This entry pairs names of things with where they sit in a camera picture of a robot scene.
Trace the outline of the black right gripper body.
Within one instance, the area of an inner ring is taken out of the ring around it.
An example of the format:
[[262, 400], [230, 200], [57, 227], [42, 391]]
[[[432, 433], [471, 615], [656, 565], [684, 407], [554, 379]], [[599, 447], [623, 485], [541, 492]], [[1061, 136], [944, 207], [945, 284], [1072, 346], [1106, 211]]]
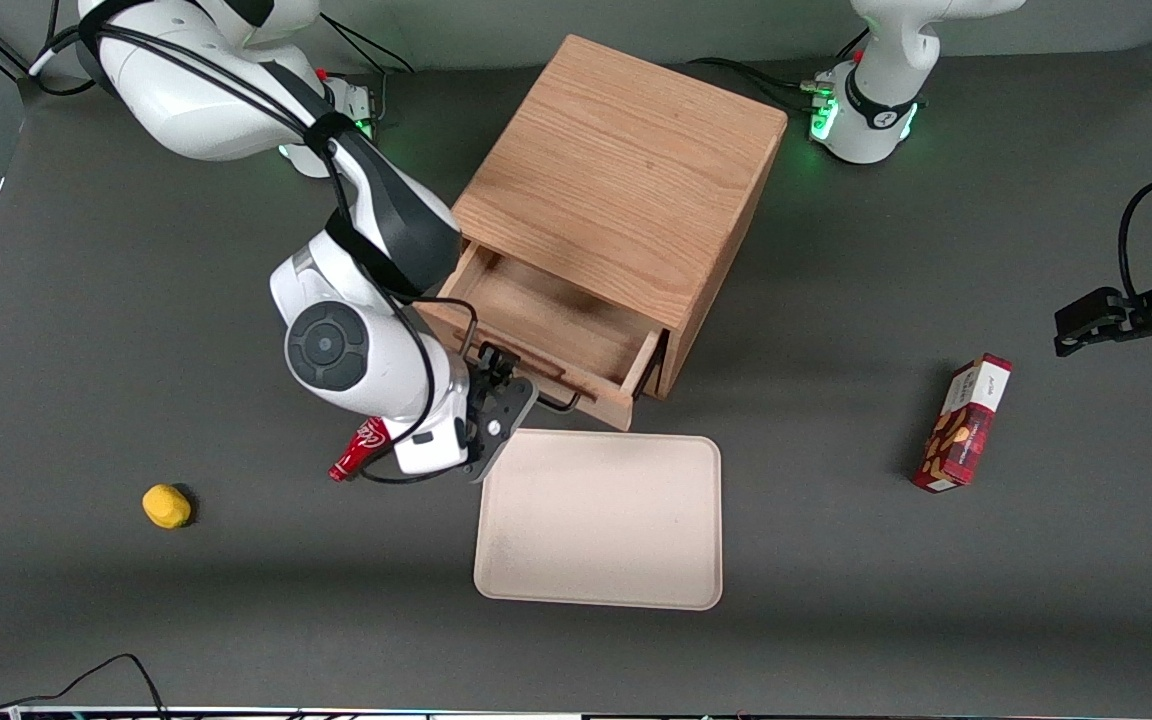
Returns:
[[470, 484], [482, 484], [538, 397], [538, 388], [526, 377], [511, 376], [493, 381], [488, 374], [472, 374], [468, 387], [468, 458], [457, 477]]

